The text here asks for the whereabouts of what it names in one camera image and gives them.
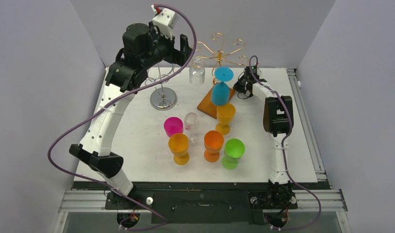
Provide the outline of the clear patterned wine glass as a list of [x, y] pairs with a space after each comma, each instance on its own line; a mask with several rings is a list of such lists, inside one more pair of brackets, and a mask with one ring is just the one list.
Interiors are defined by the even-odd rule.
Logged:
[[202, 58], [193, 58], [189, 67], [189, 82], [193, 86], [201, 86], [205, 81], [205, 63]]

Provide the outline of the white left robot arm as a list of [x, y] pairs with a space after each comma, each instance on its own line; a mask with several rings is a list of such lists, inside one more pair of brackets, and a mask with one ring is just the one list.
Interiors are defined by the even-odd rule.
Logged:
[[136, 204], [133, 183], [122, 170], [124, 159], [112, 152], [112, 142], [129, 103], [148, 78], [148, 70], [161, 61], [183, 66], [192, 48], [188, 37], [180, 35], [180, 48], [175, 49], [175, 37], [166, 35], [170, 27], [156, 23], [135, 23], [122, 35], [123, 48], [109, 66], [99, 97], [95, 118], [78, 144], [69, 153], [97, 172], [108, 185], [119, 192], [117, 202], [125, 209]]

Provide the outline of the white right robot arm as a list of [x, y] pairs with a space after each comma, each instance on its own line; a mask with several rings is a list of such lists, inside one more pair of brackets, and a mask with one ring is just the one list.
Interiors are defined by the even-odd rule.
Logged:
[[239, 93], [248, 92], [250, 97], [256, 96], [264, 102], [263, 128], [274, 142], [270, 155], [269, 182], [275, 185], [294, 184], [288, 170], [288, 144], [285, 142], [294, 126], [292, 98], [280, 95], [266, 80], [260, 79], [257, 72], [250, 69], [247, 67], [233, 89]]

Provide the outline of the blue plastic wine glass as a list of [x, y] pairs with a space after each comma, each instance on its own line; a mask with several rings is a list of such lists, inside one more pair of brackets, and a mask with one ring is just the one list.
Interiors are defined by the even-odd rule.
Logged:
[[226, 82], [232, 80], [234, 74], [229, 67], [219, 67], [214, 72], [219, 81], [212, 89], [211, 101], [216, 106], [223, 106], [229, 101], [230, 90]]

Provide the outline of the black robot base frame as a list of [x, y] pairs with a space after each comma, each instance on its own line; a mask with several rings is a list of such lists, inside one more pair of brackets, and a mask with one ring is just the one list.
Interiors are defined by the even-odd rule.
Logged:
[[274, 228], [288, 222], [288, 211], [306, 201], [324, 209], [318, 184], [136, 182], [128, 197], [103, 184], [75, 182], [61, 209], [78, 213], [114, 213], [119, 229], [149, 230], [167, 224], [245, 222]]

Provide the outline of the gold wire glass rack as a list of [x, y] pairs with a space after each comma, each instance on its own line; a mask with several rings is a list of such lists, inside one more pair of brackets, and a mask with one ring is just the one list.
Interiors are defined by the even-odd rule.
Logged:
[[232, 52], [226, 53], [223, 50], [224, 44], [225, 44], [225, 36], [222, 33], [214, 33], [211, 36], [211, 39], [213, 41], [217, 41], [219, 39], [221, 39], [222, 43], [221, 43], [221, 47], [219, 50], [212, 50], [211, 48], [209, 48], [208, 45], [206, 45], [204, 42], [198, 41], [197, 42], [197, 47], [196, 47], [196, 51], [200, 50], [200, 45], [202, 45], [205, 49], [207, 49], [212, 56], [211, 57], [202, 57], [202, 56], [198, 56], [197, 58], [201, 58], [204, 60], [214, 60], [215, 61], [215, 65], [211, 71], [211, 75], [213, 77], [212, 83], [213, 83], [213, 87], [209, 90], [209, 92], [206, 94], [206, 96], [202, 99], [202, 101], [198, 104], [197, 106], [197, 110], [199, 110], [200, 112], [208, 115], [211, 118], [216, 119], [216, 109], [217, 106], [214, 105], [211, 101], [211, 96], [212, 96], [212, 91], [213, 88], [216, 84], [218, 84], [220, 82], [220, 80], [218, 80], [215, 75], [214, 72], [219, 68], [222, 67], [222, 62], [223, 63], [229, 63], [232, 65], [237, 65], [237, 66], [243, 66], [245, 67], [248, 64], [248, 57], [245, 55], [241, 55], [239, 56], [239, 60], [240, 62], [232, 62], [230, 60], [228, 60], [228, 56], [233, 55], [239, 51], [241, 51], [245, 46], [246, 43], [244, 40], [242, 39], [235, 39], [233, 41], [233, 45], [237, 46], [238, 48]]

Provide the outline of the clear small wine glass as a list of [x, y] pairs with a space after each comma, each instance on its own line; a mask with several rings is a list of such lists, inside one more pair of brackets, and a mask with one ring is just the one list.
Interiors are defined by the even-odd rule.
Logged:
[[198, 128], [199, 118], [196, 113], [187, 113], [184, 118], [184, 127], [189, 136], [189, 140], [192, 144], [197, 142], [196, 131]]

